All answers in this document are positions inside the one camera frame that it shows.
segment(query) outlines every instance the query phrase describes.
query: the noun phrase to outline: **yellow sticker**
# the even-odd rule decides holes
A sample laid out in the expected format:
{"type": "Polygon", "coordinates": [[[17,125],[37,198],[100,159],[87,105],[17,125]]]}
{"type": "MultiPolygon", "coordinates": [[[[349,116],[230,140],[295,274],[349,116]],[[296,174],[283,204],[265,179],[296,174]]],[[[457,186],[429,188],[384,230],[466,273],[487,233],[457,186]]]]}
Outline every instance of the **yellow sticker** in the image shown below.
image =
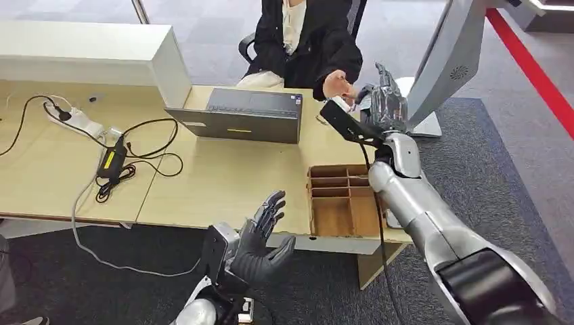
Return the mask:
{"type": "Polygon", "coordinates": [[[112,159],[114,158],[115,153],[116,153],[115,151],[110,152],[110,155],[108,156],[108,159],[106,160],[106,164],[104,165],[104,169],[110,168],[110,164],[112,163],[112,159]]]}

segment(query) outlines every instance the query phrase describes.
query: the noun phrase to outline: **white shelf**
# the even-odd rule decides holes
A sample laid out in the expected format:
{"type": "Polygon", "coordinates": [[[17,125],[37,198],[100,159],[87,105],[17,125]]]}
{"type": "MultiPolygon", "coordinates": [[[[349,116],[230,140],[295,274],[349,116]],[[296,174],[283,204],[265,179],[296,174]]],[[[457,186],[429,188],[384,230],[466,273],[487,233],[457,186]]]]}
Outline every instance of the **white shelf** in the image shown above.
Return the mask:
{"type": "Polygon", "coordinates": [[[0,21],[0,79],[157,86],[182,108],[191,81],[169,25],[0,21]]]}

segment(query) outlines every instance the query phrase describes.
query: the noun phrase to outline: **red stripe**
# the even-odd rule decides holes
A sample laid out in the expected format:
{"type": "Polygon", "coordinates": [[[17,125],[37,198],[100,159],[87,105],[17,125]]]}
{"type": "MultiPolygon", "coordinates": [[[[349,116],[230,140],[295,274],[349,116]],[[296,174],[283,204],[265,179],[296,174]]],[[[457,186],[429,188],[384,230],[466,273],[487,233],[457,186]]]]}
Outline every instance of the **red stripe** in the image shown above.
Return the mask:
{"type": "Polygon", "coordinates": [[[530,52],[522,44],[517,35],[512,31],[508,23],[500,15],[497,9],[487,9],[486,16],[498,37],[521,67],[522,71],[536,88],[540,97],[546,102],[558,121],[566,129],[566,132],[574,139],[574,110],[566,98],[560,93],[554,83],[548,78],[540,65],[534,60],[530,52]]]}

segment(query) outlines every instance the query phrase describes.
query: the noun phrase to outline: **black jacket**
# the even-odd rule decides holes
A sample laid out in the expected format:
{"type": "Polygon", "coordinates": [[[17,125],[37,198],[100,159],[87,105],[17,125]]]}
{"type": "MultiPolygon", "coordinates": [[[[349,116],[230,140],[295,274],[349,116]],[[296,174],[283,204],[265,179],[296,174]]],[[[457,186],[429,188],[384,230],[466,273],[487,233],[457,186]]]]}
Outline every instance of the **black jacket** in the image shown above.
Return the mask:
{"type": "Polygon", "coordinates": [[[282,77],[285,87],[312,88],[324,100],[323,81],[335,70],[347,80],[359,78],[363,58],[355,39],[347,31],[352,0],[307,0],[305,23],[299,46],[291,56],[283,48],[282,0],[262,0],[262,14],[255,31],[257,57],[246,75],[262,70],[282,77]]]}

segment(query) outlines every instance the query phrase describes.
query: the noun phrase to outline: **power adapter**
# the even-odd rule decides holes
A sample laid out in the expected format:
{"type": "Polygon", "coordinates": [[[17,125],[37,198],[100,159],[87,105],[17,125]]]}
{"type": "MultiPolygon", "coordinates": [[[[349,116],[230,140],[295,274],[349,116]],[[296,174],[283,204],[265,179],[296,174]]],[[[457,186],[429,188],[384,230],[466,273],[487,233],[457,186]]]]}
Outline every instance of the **power adapter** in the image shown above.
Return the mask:
{"type": "Polygon", "coordinates": [[[118,184],[126,156],[127,149],[124,147],[124,138],[122,136],[113,147],[106,150],[104,159],[102,159],[102,163],[97,170],[97,176],[107,178],[112,183],[118,184]]]}

